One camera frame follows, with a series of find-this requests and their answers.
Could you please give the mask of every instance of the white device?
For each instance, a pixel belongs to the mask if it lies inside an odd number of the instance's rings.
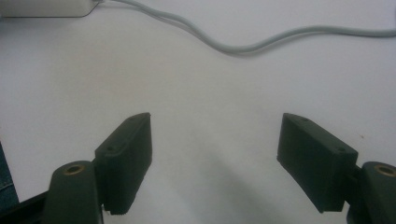
[[[2,17],[83,17],[98,2],[92,0],[0,0]]]

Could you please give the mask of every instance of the wire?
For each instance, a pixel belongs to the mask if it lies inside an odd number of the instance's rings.
[[[211,46],[214,49],[231,54],[253,52],[259,49],[263,49],[268,45],[275,43],[276,41],[295,35],[302,35],[309,33],[327,33],[327,34],[354,35],[354,36],[363,36],[363,37],[395,37],[396,36],[396,29],[364,30],[364,29],[356,29],[356,28],[349,28],[342,26],[314,25],[314,26],[305,26],[305,27],[288,30],[280,34],[273,35],[255,44],[245,45],[245,46],[231,46],[231,45],[222,44],[219,41],[213,39],[212,37],[207,35],[203,30],[201,30],[198,26],[196,26],[191,21],[185,19],[184,17],[169,12],[160,11],[151,7],[147,7],[141,3],[136,2],[135,0],[111,0],[111,1],[121,2],[137,7],[140,10],[154,17],[180,22],[186,25],[188,28],[190,28],[190,30],[194,34],[196,34],[199,38],[201,38],[201,40],[203,40],[207,45]]]

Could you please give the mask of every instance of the dark fabric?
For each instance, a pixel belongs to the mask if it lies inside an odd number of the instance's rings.
[[[0,213],[18,203],[17,191],[0,142]]]

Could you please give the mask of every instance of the cord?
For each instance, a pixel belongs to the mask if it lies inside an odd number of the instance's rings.
[[[245,46],[230,46],[230,45],[222,44],[219,41],[213,39],[212,37],[207,35],[203,30],[201,30],[198,26],[196,26],[194,23],[181,16],[169,12],[160,11],[151,7],[147,7],[141,3],[136,2],[135,0],[111,0],[111,1],[121,2],[137,7],[140,10],[154,17],[180,22],[181,24],[184,24],[188,28],[190,28],[190,30],[194,34],[200,37],[201,40],[203,40],[210,47],[231,54],[250,53],[258,49],[263,49],[268,45],[275,43],[276,41],[294,35],[302,35],[308,33],[327,33],[327,34],[354,35],[354,36],[363,36],[363,37],[395,37],[396,36],[396,29],[364,30],[364,29],[356,29],[356,28],[349,28],[342,26],[314,25],[314,26],[305,26],[305,27],[288,30],[280,34],[273,35],[255,44],[245,45]]]

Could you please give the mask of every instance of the gray cable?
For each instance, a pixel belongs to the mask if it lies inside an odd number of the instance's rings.
[[[355,35],[355,36],[364,36],[364,37],[395,37],[396,36],[396,29],[363,30],[363,29],[355,29],[355,28],[348,28],[341,26],[315,25],[315,26],[306,26],[306,27],[300,27],[300,28],[288,30],[286,32],[271,36],[267,39],[264,39],[263,41],[251,45],[230,46],[230,45],[222,44],[219,41],[213,39],[212,37],[207,35],[203,30],[198,28],[194,23],[181,16],[169,12],[163,12],[151,7],[147,7],[141,3],[136,2],[135,0],[112,0],[112,1],[122,2],[137,7],[154,17],[180,22],[186,25],[187,27],[189,27],[198,37],[200,37],[204,42],[206,42],[207,45],[211,46],[214,49],[231,54],[249,53],[252,51],[256,51],[258,49],[265,48],[268,45],[273,44],[281,39],[285,39],[294,35],[301,35],[307,33],[328,33],[328,34]]]

